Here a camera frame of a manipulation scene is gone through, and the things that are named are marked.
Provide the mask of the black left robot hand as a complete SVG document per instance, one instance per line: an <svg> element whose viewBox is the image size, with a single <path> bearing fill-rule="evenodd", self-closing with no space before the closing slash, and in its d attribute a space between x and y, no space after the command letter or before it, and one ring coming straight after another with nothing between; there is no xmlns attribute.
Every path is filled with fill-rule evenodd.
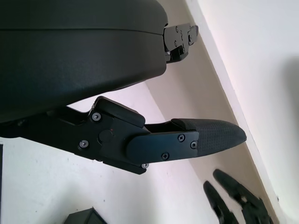
<svg viewBox="0 0 299 224"><path fill-rule="evenodd" d="M147 124L102 96L162 75L198 37L170 27L155 0L3 0L0 135L24 138L135 174L151 163L218 153L245 132L214 119Z"/></svg>

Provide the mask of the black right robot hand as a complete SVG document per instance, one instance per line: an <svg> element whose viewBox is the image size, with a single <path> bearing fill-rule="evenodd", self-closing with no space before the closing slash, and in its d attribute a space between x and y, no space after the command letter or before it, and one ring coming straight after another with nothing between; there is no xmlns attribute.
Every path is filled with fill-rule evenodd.
<svg viewBox="0 0 299 224"><path fill-rule="evenodd" d="M242 214L247 224L273 223L261 198L256 197L237 180L219 169L213 172L213 177L225 189L228 195L241 206ZM203 189L219 223L237 224L238 221L235 215L229 210L218 191L209 181L204 182Z"/></svg>

